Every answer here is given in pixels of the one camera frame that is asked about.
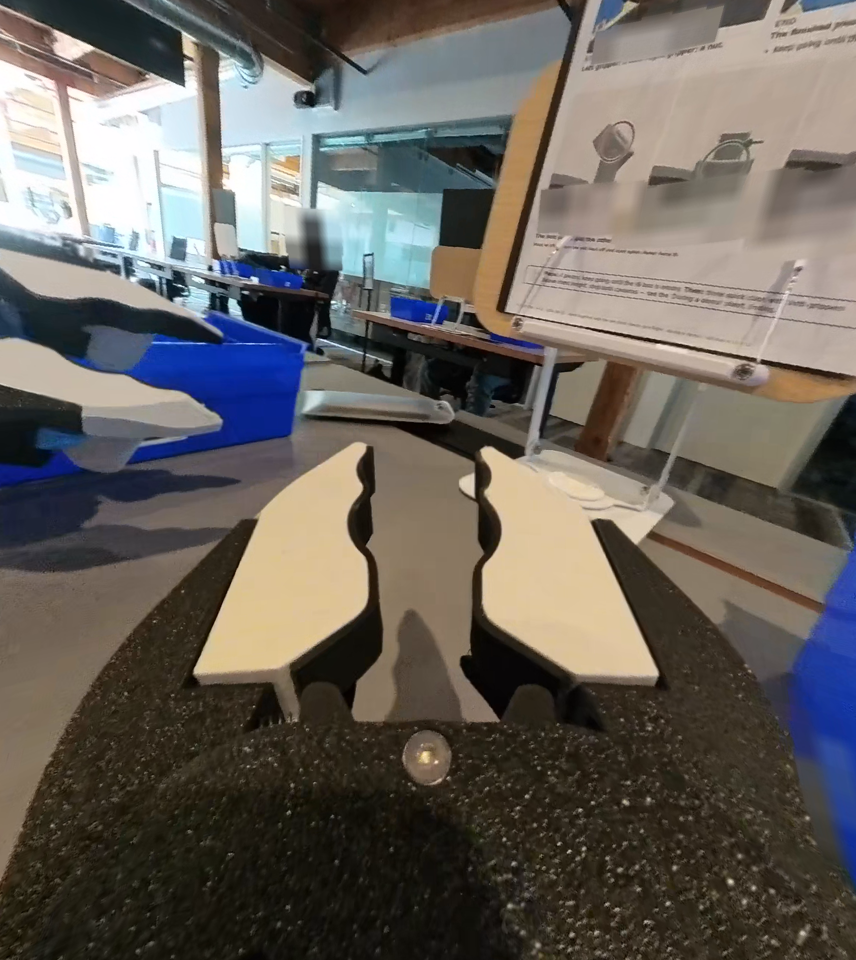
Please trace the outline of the wooden display board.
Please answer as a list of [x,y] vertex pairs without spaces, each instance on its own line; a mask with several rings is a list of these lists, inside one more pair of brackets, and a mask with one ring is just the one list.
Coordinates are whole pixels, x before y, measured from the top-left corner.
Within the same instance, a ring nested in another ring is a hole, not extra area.
[[480,248],[436,246],[432,250],[429,290],[436,300],[474,302],[474,290],[482,257]]

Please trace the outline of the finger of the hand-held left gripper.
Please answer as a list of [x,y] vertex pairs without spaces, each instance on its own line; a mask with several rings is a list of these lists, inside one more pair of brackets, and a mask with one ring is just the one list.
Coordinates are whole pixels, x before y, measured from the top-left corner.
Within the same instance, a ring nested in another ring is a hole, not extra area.
[[224,339],[191,310],[109,270],[0,247],[0,276],[27,321],[191,343]]
[[0,385],[78,407],[84,438],[65,454],[93,473],[121,470],[145,442],[179,441],[222,427],[217,413],[181,390],[82,366],[22,339],[0,339]]

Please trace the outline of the wooden support post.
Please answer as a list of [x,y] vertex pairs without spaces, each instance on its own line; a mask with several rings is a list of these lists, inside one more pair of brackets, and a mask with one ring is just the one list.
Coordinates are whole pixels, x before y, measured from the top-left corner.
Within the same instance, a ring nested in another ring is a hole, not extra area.
[[636,366],[606,361],[575,451],[607,462],[616,448],[635,400],[642,372]]

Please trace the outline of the printed instruction sheet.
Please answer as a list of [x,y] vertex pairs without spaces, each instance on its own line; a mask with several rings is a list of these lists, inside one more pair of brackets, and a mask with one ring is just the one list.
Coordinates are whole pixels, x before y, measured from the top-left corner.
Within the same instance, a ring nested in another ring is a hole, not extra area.
[[586,2],[502,309],[856,378],[856,2]]

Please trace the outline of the tall wooden column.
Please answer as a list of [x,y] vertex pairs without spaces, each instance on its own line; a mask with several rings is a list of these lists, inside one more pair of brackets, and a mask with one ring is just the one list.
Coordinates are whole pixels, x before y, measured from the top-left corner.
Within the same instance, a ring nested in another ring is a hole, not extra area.
[[223,186],[218,52],[193,41],[195,105],[200,162],[199,195],[205,255],[218,259],[215,199]]

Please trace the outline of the metal ceiling pipe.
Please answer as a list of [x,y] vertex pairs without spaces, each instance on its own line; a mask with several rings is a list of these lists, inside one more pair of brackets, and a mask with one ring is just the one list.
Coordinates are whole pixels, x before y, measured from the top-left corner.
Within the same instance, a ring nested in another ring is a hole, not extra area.
[[264,59],[252,42],[213,13],[202,11],[192,2],[126,1],[125,4],[181,32],[195,45],[228,59],[244,85],[253,87],[264,78]]

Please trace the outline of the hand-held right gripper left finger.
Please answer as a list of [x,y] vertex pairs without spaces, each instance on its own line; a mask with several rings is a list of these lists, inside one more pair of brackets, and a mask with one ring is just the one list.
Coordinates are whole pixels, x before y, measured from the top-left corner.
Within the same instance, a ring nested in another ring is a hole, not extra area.
[[247,539],[193,666],[201,687],[267,688],[280,714],[351,716],[383,650],[369,548],[371,445],[356,441],[281,489]]

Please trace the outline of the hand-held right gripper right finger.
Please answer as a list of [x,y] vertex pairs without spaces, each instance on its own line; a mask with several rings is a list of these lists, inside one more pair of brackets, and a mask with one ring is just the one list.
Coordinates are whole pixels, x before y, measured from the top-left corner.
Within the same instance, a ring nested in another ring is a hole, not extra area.
[[475,623],[559,679],[653,688],[660,672],[577,481],[493,446],[475,458]]

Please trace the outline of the instruction sheet on wooden stand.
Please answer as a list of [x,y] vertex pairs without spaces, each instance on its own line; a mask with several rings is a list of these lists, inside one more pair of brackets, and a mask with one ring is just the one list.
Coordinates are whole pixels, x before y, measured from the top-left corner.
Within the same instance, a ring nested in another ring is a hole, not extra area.
[[[492,333],[547,348],[526,444],[530,462],[555,482],[580,482],[571,495],[585,507],[595,512],[607,507],[610,514],[645,522],[650,529],[666,513],[666,498],[656,498],[677,459],[788,491],[815,464],[823,442],[842,424],[844,409],[856,401],[856,377],[597,330],[562,334],[552,325],[502,309],[534,162],[585,4],[563,59],[538,80],[514,121],[482,244],[474,306]],[[600,360],[562,373],[549,400],[548,374],[561,350]],[[606,361],[637,367],[642,377],[621,438],[609,461],[601,462],[578,454],[575,443]]]

